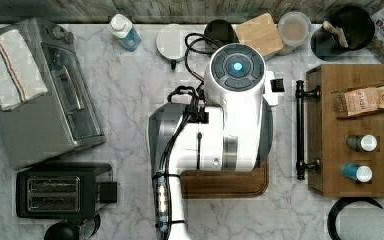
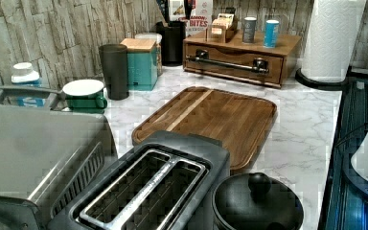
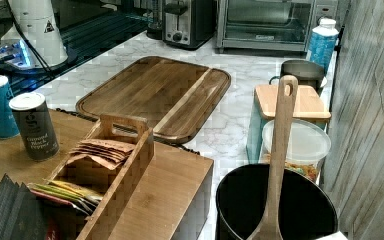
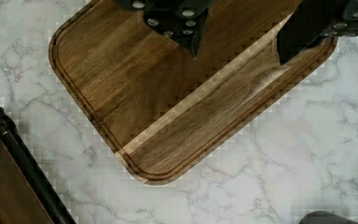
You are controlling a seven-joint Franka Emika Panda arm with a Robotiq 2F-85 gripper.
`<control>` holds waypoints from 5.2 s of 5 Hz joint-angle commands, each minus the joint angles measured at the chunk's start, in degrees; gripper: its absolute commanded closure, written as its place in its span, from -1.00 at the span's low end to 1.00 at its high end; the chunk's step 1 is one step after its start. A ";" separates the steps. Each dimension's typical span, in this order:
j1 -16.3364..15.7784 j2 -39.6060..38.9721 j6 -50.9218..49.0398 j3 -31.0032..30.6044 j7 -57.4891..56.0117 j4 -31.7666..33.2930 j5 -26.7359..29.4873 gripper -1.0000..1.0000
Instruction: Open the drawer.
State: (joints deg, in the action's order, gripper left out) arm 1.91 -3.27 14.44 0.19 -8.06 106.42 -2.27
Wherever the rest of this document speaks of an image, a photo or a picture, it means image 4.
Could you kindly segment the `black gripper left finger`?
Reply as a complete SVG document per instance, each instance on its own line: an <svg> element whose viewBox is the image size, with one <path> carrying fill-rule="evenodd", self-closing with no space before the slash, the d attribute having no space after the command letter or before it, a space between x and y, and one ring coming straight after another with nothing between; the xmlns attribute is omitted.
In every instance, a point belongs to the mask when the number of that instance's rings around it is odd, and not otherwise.
<svg viewBox="0 0 358 224"><path fill-rule="evenodd" d="M214 0L114 0L127 10L143 12L144 23L159 35L189 50L196 59L203 28Z"/></svg>

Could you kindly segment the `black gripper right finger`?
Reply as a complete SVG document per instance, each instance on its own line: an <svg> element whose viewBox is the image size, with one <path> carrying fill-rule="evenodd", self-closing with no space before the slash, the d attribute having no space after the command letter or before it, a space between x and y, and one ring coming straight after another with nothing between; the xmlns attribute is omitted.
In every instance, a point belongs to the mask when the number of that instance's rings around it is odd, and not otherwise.
<svg viewBox="0 0 358 224"><path fill-rule="evenodd" d="M333 36L358 36L358 0L302 0L277 34L280 64Z"/></svg>

